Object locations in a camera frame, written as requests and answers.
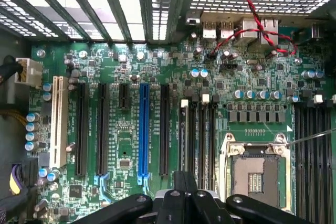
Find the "black RAM slot white latches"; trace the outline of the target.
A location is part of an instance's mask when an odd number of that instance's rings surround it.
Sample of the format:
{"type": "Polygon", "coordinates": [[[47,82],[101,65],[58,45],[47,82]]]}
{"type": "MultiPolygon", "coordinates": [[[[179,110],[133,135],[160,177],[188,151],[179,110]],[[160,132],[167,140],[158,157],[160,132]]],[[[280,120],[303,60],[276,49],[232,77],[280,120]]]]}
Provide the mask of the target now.
{"type": "Polygon", "coordinates": [[[209,94],[203,93],[202,100],[200,104],[200,114],[199,114],[199,139],[200,139],[200,185],[202,189],[205,189],[205,181],[206,181],[206,110],[209,104],[209,94]]]}
{"type": "MultiPolygon", "coordinates": [[[[319,132],[319,122],[318,122],[318,107],[313,108],[313,133],[319,132]]],[[[314,171],[314,213],[315,213],[315,224],[319,224],[320,221],[320,207],[319,207],[319,144],[318,139],[314,138],[313,143],[313,171],[314,171]]]]}
{"type": "MultiPolygon", "coordinates": [[[[301,138],[301,119],[300,105],[294,104],[294,121],[295,121],[295,140],[301,138]]],[[[300,144],[295,144],[295,169],[296,169],[296,216],[301,217],[301,149],[300,144]]]]}
{"type": "MultiPolygon", "coordinates": [[[[182,108],[184,107],[187,107],[188,108],[188,100],[187,99],[182,99],[181,100],[181,108],[180,108],[180,134],[179,134],[179,139],[180,139],[180,160],[181,160],[181,163],[180,163],[180,169],[182,171],[182,138],[181,138],[181,123],[182,123],[182,108]]],[[[187,157],[186,157],[186,164],[187,164],[187,171],[188,171],[188,156],[189,156],[189,153],[188,153],[188,119],[187,119],[187,146],[186,146],[186,150],[187,150],[187,157]]]]}

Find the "CPU socket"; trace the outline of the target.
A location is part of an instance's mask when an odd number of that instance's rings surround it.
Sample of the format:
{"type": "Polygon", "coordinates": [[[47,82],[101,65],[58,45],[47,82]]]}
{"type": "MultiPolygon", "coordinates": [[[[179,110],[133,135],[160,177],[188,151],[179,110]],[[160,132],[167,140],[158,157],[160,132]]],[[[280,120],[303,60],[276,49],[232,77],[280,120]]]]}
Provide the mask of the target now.
{"type": "Polygon", "coordinates": [[[219,151],[218,195],[240,194],[292,212],[291,150],[284,133],[269,142],[238,141],[226,133],[219,151]]]}

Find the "long black expansion slot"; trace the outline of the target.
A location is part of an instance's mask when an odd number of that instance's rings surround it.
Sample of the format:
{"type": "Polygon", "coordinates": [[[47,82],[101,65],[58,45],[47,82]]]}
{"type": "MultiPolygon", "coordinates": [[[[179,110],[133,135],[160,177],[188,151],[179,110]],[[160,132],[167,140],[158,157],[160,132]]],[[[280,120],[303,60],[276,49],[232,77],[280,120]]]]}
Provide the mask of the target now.
{"type": "Polygon", "coordinates": [[[96,174],[99,176],[108,170],[109,100],[109,85],[98,84],[96,174]]]}
{"type": "Polygon", "coordinates": [[[170,138],[170,86],[162,84],[160,86],[160,176],[168,174],[170,138]]]}
{"type": "Polygon", "coordinates": [[[77,176],[84,176],[87,172],[89,119],[89,88],[86,83],[78,84],[77,95],[75,171],[77,176]]]}

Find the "blue expansion slot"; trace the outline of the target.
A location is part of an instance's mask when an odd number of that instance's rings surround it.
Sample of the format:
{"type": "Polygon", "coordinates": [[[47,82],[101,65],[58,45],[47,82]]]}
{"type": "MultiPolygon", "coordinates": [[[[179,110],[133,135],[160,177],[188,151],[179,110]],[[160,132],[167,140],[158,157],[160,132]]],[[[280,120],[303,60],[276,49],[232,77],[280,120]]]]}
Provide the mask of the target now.
{"type": "Polygon", "coordinates": [[[150,124],[150,85],[141,83],[139,87],[139,148],[138,184],[148,177],[149,166],[149,124],[150,124]]]}

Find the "green motherboard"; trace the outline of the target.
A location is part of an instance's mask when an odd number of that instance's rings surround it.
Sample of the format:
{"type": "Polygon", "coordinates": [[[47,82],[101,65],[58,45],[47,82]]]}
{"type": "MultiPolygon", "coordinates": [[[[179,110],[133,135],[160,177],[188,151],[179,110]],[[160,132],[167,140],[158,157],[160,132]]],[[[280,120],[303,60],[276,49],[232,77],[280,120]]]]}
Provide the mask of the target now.
{"type": "MultiPolygon", "coordinates": [[[[311,38],[311,26],[280,27],[274,37],[279,52],[239,45],[237,39],[215,49],[199,34],[177,45],[125,45],[79,42],[40,42],[32,45],[30,59],[43,65],[42,86],[31,89],[27,115],[26,150],[38,158],[37,193],[27,217],[39,224],[71,224],[75,220],[133,194],[155,199],[174,187],[180,169],[180,108],[188,100],[188,172],[191,165],[190,109],[197,103],[197,187],[218,195],[219,151],[226,133],[238,141],[269,142],[284,133],[295,141],[294,104],[307,103],[313,135],[313,108],[318,107],[319,132],[336,128],[336,29],[324,29],[324,37],[311,38]],[[68,78],[68,133],[66,164],[51,168],[50,125],[53,76],[68,78]],[[75,171],[77,89],[89,88],[87,172],[75,171]],[[108,170],[96,174],[98,84],[110,90],[108,170]],[[119,85],[128,83],[130,107],[119,108],[119,85]],[[150,85],[148,177],[138,184],[139,87],[150,85]],[[160,86],[170,86],[170,138],[168,174],[160,176],[160,86]],[[209,189],[209,104],[206,110],[206,181],[200,185],[199,109],[202,94],[219,95],[216,110],[215,189],[209,189]]],[[[319,207],[324,223],[323,150],[319,144],[319,207]]],[[[314,223],[313,143],[310,144],[310,222],[314,223]]],[[[336,224],[336,131],[331,133],[333,224],[336,224]]]]}

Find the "short black expansion slot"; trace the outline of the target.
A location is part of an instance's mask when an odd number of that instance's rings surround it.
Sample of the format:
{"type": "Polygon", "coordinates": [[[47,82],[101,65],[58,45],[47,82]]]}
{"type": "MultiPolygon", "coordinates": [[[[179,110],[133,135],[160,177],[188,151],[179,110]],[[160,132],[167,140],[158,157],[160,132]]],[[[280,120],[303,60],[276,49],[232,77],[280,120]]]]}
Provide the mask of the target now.
{"type": "Polygon", "coordinates": [[[130,88],[128,83],[119,85],[119,108],[127,110],[130,107],[130,88]]]}

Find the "thin metal locking lever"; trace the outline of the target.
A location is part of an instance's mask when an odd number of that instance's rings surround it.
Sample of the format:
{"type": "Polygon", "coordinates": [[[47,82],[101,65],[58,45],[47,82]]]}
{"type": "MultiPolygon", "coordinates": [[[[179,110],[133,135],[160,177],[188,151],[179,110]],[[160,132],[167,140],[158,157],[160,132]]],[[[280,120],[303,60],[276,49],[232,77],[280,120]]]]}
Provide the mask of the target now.
{"type": "Polygon", "coordinates": [[[310,136],[299,138],[295,141],[292,141],[292,142],[288,143],[286,146],[290,147],[290,146],[293,146],[295,144],[298,144],[298,143],[301,143],[301,142],[304,142],[304,141],[312,140],[314,138],[319,138],[319,137],[331,134],[332,132],[335,132],[335,131],[336,131],[336,128],[333,128],[333,129],[329,129],[329,130],[326,130],[326,131],[323,131],[323,132],[320,132],[320,133],[316,133],[316,134],[313,134],[313,135],[310,135],[310,136]]]}

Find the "white expansion slot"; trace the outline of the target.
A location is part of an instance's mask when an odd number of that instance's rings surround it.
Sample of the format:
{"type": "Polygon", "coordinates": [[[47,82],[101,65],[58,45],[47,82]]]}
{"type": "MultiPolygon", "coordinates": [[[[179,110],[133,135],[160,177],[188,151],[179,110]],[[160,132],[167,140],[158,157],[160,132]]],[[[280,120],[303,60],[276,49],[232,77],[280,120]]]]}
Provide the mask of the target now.
{"type": "Polygon", "coordinates": [[[66,164],[67,155],[68,78],[53,76],[52,88],[49,166],[61,168],[66,164]]]}

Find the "black board power connector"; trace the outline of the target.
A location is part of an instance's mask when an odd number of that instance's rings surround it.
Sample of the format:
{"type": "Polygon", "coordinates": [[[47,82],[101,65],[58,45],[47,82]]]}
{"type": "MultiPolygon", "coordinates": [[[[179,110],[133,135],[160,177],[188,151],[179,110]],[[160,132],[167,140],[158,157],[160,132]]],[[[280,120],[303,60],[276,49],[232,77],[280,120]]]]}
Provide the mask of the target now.
{"type": "Polygon", "coordinates": [[[25,186],[34,186],[38,179],[38,158],[29,157],[23,161],[22,166],[25,186]]]}

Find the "silver USB port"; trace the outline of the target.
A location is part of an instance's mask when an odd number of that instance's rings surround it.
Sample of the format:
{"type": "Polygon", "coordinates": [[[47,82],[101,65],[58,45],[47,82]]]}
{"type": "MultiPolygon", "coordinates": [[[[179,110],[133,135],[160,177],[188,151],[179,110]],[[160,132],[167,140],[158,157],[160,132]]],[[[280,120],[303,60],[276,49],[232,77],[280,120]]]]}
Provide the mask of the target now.
{"type": "Polygon", "coordinates": [[[203,21],[203,38],[209,41],[217,39],[217,22],[203,21]]]}
{"type": "Polygon", "coordinates": [[[232,22],[222,21],[220,24],[221,39],[227,39],[234,34],[234,24],[232,22]]]}

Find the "white power connector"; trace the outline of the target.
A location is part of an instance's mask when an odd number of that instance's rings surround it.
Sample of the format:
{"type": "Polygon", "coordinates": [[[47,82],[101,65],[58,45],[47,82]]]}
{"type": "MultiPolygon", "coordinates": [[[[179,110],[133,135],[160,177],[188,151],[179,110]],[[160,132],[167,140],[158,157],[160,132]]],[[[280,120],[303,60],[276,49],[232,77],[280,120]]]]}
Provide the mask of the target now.
{"type": "Polygon", "coordinates": [[[41,88],[43,65],[29,58],[16,58],[16,62],[21,65],[22,71],[14,75],[14,82],[36,89],[41,88]]]}

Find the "perforated metal slot cover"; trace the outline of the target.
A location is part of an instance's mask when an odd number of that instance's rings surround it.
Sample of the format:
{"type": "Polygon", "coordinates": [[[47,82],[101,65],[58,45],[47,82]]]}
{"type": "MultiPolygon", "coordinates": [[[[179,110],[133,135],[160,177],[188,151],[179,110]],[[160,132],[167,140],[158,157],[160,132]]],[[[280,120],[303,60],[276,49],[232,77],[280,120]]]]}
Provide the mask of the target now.
{"type": "Polygon", "coordinates": [[[145,40],[151,44],[173,41],[183,0],[139,0],[145,40]]]}

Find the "grey audio jack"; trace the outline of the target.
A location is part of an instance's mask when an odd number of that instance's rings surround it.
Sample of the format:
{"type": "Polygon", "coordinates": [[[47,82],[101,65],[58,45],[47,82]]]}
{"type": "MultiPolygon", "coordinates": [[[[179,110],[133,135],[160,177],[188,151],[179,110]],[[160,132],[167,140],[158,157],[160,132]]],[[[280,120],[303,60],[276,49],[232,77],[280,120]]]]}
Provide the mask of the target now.
{"type": "Polygon", "coordinates": [[[320,24],[311,25],[311,38],[321,39],[324,37],[324,29],[320,24]]]}

